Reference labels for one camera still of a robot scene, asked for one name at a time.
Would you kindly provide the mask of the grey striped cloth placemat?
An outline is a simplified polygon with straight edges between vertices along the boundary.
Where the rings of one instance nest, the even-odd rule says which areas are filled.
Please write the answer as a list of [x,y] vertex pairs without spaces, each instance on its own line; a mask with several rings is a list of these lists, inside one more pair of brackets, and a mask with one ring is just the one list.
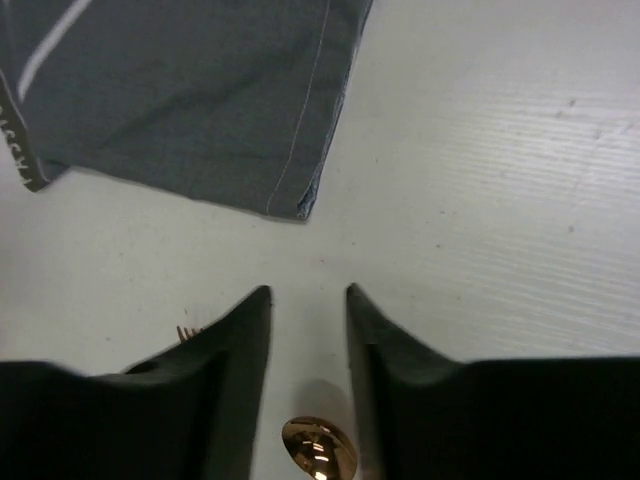
[[22,185],[71,168],[306,220],[367,1],[5,1],[1,132]]

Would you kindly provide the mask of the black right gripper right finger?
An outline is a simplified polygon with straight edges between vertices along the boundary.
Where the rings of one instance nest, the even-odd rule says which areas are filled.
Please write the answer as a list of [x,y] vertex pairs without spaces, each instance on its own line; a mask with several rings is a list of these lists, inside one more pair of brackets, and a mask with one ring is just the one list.
[[366,479],[635,479],[635,357],[464,363],[345,293]]

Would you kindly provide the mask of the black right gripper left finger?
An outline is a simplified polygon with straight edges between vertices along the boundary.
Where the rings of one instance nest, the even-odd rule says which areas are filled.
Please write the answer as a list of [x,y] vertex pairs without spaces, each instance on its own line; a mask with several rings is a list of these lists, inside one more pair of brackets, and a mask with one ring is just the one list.
[[122,373],[1,365],[5,479],[246,479],[270,349],[256,288],[193,338]]

